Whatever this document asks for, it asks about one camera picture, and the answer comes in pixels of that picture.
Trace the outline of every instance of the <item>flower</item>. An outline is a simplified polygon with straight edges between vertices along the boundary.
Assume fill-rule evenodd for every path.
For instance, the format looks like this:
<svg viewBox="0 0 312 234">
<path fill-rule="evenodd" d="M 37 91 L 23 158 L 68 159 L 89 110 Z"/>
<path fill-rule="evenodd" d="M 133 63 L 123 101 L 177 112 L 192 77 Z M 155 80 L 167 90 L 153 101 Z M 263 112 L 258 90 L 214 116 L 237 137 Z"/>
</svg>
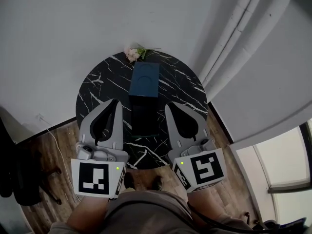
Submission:
<svg viewBox="0 0 312 234">
<path fill-rule="evenodd" d="M 136 61 L 137 59 L 139 59 L 141 57 L 142 60 L 144 60 L 146 52 L 149 50 L 153 50 L 153 49 L 146 49 L 144 47 L 142 47 L 141 45 L 139 45 L 138 48 L 125 48 L 124 49 L 124 53 L 126 54 L 128 60 L 130 62 Z"/>
<path fill-rule="evenodd" d="M 130 62 L 136 61 L 140 57 L 140 54 L 137 52 L 137 49 L 125 48 L 124 52 Z"/>
</svg>

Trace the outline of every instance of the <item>round table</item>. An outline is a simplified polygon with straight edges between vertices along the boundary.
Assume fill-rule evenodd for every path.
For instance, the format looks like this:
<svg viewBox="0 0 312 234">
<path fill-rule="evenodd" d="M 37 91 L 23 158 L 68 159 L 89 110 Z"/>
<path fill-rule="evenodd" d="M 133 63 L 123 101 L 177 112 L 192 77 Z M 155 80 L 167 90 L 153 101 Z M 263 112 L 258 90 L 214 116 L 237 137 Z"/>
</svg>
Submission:
<svg viewBox="0 0 312 234">
<path fill-rule="evenodd" d="M 123 107 L 123 150 L 130 159 L 129 168 L 151 169 L 167 165 L 171 146 L 165 120 L 165 105 L 175 101 L 191 107 L 207 118 L 206 94 L 194 72 L 180 60 L 159 52 L 148 51 L 145 62 L 160 64 L 159 70 L 159 136 L 133 138 L 131 136 L 131 105 L 129 88 L 134 62 L 130 63 L 123 52 L 108 57 L 97 65 L 83 81 L 76 101 L 77 123 L 80 127 L 86 117 L 100 103 L 116 98 Z"/>
</svg>

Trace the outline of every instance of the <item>power cord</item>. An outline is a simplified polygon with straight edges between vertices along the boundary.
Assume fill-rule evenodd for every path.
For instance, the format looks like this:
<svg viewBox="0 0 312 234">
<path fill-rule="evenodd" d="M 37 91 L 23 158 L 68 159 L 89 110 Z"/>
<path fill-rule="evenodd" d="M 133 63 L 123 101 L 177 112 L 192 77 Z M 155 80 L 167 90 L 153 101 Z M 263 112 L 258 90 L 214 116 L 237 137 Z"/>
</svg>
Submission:
<svg viewBox="0 0 312 234">
<path fill-rule="evenodd" d="M 41 116 L 39 116 L 38 119 L 39 119 L 39 121 L 44 121 L 45 123 L 47 123 L 48 125 L 50 125 L 50 126 L 52 127 L 52 125 L 51 125 L 49 122 L 47 122 L 46 120 L 44 120 Z M 49 131 L 49 129 L 47 129 L 47 131 L 48 131 L 48 133 L 49 133 L 50 135 L 52 135 L 52 137 L 53 137 L 53 139 L 54 139 L 54 141 L 55 141 L 55 144 L 56 144 L 56 146 L 57 146 L 57 148 L 58 148 L 58 151 L 59 151 L 59 153 L 60 153 L 60 155 L 61 155 L 61 157 L 62 157 L 62 160 L 63 160 L 63 164 L 64 164 L 64 167 L 65 167 L 65 171 L 66 171 L 66 174 L 67 174 L 68 181 L 69 181 L 69 183 L 70 183 L 70 185 L 71 185 L 71 187 L 72 187 L 72 189 L 73 189 L 73 193 L 75 194 L 75 192 L 74 192 L 75 190 L 74 190 L 74 187 L 73 187 L 72 182 L 70 181 L 69 174 L 68 174 L 68 171 L 67 171 L 67 168 L 66 168 L 66 164 L 65 164 L 65 160 L 64 160 L 63 154 L 62 154 L 62 152 L 61 152 L 61 150 L 60 150 L 60 148 L 59 148 L 58 141 L 57 141 L 57 139 L 55 138 L 55 136 Z M 75 194 L 75 196 L 76 196 L 76 198 L 78 199 L 78 201 L 81 202 L 81 200 L 79 199 L 79 197 L 77 196 L 77 194 Z"/>
</svg>

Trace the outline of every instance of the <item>black cable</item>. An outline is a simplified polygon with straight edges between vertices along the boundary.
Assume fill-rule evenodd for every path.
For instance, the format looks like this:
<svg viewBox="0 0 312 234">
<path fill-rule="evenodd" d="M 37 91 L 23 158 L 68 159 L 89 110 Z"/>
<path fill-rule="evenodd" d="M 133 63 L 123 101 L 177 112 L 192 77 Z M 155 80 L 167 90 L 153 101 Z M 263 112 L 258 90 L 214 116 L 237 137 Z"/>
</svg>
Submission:
<svg viewBox="0 0 312 234">
<path fill-rule="evenodd" d="M 294 228 L 292 226 L 286 227 L 286 228 L 281 228 L 281 229 L 267 229 L 267 230 L 243 230 L 243 229 L 237 229 L 234 227 L 227 226 L 225 224 L 221 224 L 217 221 L 214 221 L 205 215 L 199 213 L 195 208 L 187 202 L 188 207 L 191 209 L 192 212 L 197 214 L 204 222 L 209 223 L 219 229 L 229 231 L 229 232 L 235 232 L 235 233 L 254 233 L 254 234 L 264 234 L 264 233 L 290 233 L 291 230 Z"/>
</svg>

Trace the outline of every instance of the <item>dark blue box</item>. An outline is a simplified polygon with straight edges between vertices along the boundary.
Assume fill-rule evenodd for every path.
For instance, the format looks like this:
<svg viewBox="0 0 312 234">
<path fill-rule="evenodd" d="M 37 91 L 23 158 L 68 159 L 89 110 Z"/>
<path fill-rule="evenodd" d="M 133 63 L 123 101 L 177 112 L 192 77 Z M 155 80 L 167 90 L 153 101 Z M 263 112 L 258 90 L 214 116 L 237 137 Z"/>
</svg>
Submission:
<svg viewBox="0 0 312 234">
<path fill-rule="evenodd" d="M 159 64 L 136 62 L 132 73 L 130 96 L 158 97 Z"/>
<path fill-rule="evenodd" d="M 158 83 L 158 63 L 135 63 L 129 90 L 132 136 L 134 137 L 158 135 Z"/>
</svg>

